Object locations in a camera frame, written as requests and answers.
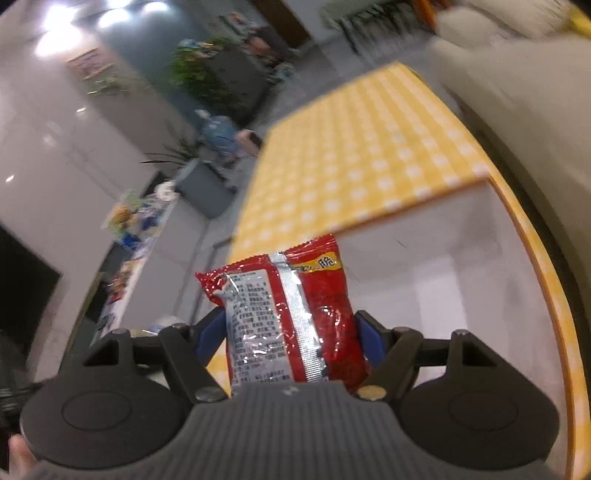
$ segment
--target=round black disc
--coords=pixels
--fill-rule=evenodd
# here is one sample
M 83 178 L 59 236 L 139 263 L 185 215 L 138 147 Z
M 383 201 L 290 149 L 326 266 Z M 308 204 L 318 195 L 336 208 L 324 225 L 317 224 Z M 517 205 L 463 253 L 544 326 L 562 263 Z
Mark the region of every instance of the round black disc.
M 466 468 L 501 470 L 545 459 L 557 431 L 551 403 L 515 379 L 504 388 L 485 377 L 443 376 L 419 385 L 401 402 L 402 428 L 419 447 Z
M 36 457 L 76 469 L 127 465 L 164 447 L 185 411 L 166 387 L 119 367 L 87 367 L 48 382 L 24 407 Z

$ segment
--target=beige sofa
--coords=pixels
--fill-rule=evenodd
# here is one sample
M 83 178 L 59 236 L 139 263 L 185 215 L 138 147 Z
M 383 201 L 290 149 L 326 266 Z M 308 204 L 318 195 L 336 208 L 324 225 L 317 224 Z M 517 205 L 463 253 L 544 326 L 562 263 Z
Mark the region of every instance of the beige sofa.
M 530 11 L 524 27 L 523 18 L 510 15 L 525 1 L 534 8 L 545 1 L 558 11 L 548 21 Z M 563 7 L 559 0 L 469 0 L 439 15 L 431 53 L 464 122 L 552 256 L 575 316 L 591 391 L 591 40 L 564 32 Z M 502 20 L 495 8 L 505 8 Z

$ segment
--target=silver strip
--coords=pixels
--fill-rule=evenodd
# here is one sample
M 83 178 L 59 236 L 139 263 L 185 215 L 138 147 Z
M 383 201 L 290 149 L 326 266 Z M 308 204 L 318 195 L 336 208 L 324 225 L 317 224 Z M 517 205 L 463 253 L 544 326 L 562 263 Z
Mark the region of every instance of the silver strip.
M 297 343 L 300 347 L 300 355 L 304 363 L 306 378 L 308 382 L 328 380 L 326 363 L 324 358 L 322 358 L 320 338 L 318 337 L 316 325 L 314 325 L 314 320 L 308 307 L 301 280 L 297 272 L 290 267 L 287 257 L 284 254 L 280 252 L 272 253 L 269 254 L 269 259 L 279 272 L 279 279 L 285 292 L 291 322 L 293 323 Z

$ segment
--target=plant pot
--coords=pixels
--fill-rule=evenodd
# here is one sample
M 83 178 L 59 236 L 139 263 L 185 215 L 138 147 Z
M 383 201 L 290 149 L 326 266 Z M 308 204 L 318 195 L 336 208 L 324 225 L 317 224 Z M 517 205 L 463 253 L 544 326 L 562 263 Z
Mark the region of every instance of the plant pot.
M 199 158 L 187 163 L 174 180 L 177 192 L 209 219 L 219 217 L 234 198 L 220 176 Z

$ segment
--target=bottle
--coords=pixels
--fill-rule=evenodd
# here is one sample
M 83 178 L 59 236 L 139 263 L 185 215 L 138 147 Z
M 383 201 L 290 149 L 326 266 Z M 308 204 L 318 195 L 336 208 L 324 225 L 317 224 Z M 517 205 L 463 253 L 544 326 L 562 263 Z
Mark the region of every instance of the bottle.
M 238 129 L 230 117 L 211 116 L 205 110 L 195 110 L 195 113 L 204 120 L 201 133 L 208 143 L 224 157 L 236 159 L 240 146 L 236 142 L 234 135 L 238 133 Z

